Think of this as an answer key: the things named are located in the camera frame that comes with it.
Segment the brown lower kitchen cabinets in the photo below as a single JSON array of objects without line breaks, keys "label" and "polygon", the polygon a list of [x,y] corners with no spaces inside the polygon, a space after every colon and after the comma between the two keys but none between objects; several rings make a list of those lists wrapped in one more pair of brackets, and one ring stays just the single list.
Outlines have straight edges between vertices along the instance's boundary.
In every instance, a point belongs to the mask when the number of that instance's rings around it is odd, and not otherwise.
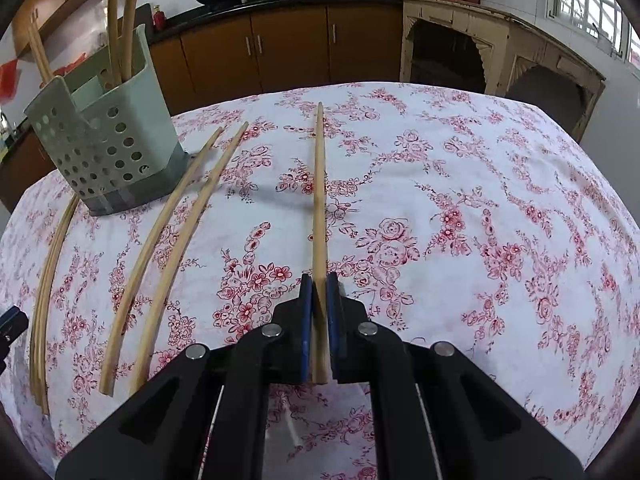
[{"label": "brown lower kitchen cabinets", "polygon": [[[399,0],[248,0],[186,12],[166,32],[140,25],[170,117],[258,93],[395,81],[400,72]],[[2,160],[3,205],[14,209],[49,174],[68,184],[28,120]]]}]

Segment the red bottle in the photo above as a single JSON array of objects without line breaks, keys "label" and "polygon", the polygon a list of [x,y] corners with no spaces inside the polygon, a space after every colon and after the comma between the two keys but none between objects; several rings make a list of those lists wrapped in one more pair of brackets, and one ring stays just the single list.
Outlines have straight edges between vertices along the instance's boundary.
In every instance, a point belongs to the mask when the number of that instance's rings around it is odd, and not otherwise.
[{"label": "red bottle", "polygon": [[154,29],[157,32],[162,32],[165,28],[166,16],[165,13],[160,10],[159,6],[153,6],[152,21]]}]

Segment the red plastic bag hanging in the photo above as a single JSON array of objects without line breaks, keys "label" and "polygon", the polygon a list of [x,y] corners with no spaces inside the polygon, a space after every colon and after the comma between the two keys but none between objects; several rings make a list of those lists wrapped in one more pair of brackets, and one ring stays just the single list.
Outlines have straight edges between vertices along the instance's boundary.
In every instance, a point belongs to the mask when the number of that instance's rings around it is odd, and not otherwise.
[{"label": "red plastic bag hanging", "polygon": [[18,69],[18,59],[0,65],[0,103],[10,102],[16,93],[20,70]]}]

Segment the floral white tablecloth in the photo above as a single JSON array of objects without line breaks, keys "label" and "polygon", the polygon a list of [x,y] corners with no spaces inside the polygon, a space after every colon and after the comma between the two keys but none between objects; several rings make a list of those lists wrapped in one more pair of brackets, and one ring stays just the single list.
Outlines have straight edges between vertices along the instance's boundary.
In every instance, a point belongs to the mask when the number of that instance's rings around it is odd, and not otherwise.
[{"label": "floral white tablecloth", "polygon": [[128,398],[160,276],[198,191],[236,135],[178,266],[150,369],[232,344],[296,296],[312,261],[314,124],[323,105],[329,268],[402,339],[448,340],[584,464],[639,385],[639,228],[589,156],[538,108],[411,84],[339,84],[203,107],[174,120],[214,150],[146,268],[112,396],[99,392],[116,309],[161,202],[96,218],[78,207],[53,279],[49,411],[29,388],[29,340],[1,377],[6,421],[38,465]]}]

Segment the beige side table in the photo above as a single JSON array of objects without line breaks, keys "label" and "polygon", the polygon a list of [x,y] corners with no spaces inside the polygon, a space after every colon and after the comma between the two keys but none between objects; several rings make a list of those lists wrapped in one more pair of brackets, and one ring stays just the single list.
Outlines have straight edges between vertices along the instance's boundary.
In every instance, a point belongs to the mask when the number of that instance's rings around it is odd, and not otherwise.
[{"label": "beige side table", "polygon": [[460,0],[402,0],[399,80],[534,104],[582,140],[605,76],[516,16]]}]

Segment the window with grille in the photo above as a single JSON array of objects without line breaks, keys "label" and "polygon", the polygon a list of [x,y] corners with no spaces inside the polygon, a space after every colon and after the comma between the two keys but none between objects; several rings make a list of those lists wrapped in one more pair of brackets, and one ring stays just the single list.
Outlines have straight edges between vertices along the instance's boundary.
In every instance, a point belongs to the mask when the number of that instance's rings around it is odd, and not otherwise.
[{"label": "window with grille", "polygon": [[548,0],[550,18],[593,40],[611,58],[639,69],[639,36],[616,0]]}]

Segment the green perforated utensil holder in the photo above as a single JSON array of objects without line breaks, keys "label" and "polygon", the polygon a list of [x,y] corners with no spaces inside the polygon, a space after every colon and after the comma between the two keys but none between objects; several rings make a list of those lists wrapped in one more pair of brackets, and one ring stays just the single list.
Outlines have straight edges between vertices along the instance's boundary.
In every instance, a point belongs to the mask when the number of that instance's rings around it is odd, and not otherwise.
[{"label": "green perforated utensil holder", "polygon": [[154,70],[145,27],[132,77],[115,87],[107,47],[55,76],[25,108],[55,167],[95,217],[170,194],[189,166]]}]

